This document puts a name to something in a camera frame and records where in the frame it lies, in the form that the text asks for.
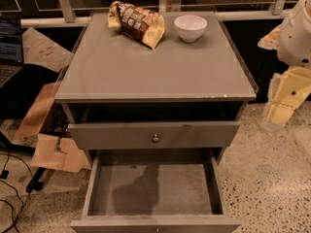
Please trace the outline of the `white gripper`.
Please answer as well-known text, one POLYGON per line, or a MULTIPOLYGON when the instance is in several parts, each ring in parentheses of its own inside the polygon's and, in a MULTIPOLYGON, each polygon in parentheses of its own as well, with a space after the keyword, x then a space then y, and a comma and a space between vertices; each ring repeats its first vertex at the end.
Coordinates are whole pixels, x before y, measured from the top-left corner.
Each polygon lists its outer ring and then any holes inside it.
POLYGON ((265 122, 269 127, 285 125, 311 94, 311 0, 299 0, 280 26, 258 42, 265 50, 277 50, 278 58, 292 66, 275 73, 268 89, 265 122))

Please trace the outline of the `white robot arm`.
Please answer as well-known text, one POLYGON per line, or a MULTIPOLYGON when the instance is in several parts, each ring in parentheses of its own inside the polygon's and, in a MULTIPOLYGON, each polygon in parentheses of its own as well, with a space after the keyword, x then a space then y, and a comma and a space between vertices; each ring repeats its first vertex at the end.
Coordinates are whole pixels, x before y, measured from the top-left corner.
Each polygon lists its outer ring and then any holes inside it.
POLYGON ((282 23, 261 38, 258 46, 276 50, 289 68, 275 73, 267 92, 262 127, 281 129, 311 94, 311 0, 299 0, 282 23))

